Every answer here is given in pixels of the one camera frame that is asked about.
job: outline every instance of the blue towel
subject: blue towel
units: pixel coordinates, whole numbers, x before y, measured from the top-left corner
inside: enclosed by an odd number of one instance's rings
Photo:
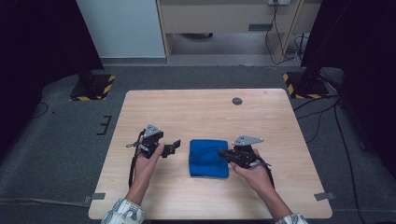
[[[227,178],[228,162],[218,153],[222,149],[228,149],[227,141],[192,139],[189,156],[190,175]]]

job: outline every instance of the small black hole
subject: small black hole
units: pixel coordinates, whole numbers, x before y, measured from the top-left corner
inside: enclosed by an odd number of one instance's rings
[[[239,97],[234,97],[233,98],[233,104],[235,105],[241,105],[243,103],[242,99]]]

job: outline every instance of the power outlet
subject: power outlet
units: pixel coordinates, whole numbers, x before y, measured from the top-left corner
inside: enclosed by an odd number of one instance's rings
[[[274,6],[277,4],[278,6],[288,6],[290,5],[291,0],[268,0],[268,6]]]

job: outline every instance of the black curtain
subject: black curtain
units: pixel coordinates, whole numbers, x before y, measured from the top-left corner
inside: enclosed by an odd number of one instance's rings
[[[72,0],[0,0],[0,149],[3,159],[49,83],[103,69]]]
[[[323,0],[302,65],[344,71],[338,92],[361,145],[396,177],[395,12],[392,0]]]

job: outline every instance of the table top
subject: table top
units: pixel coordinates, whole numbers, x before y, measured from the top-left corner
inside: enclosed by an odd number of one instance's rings
[[[237,97],[241,105],[233,104]],[[291,211],[307,218],[332,215],[290,100],[281,89],[129,91],[111,140],[93,200],[92,219],[101,219],[128,191],[128,177],[139,133],[152,123],[162,129],[160,143],[180,139],[174,155],[160,158],[142,202],[147,219],[261,219],[271,215],[246,181],[229,166],[227,179],[191,177],[191,139],[229,143],[240,134],[264,141],[253,147],[272,165],[276,191]]]

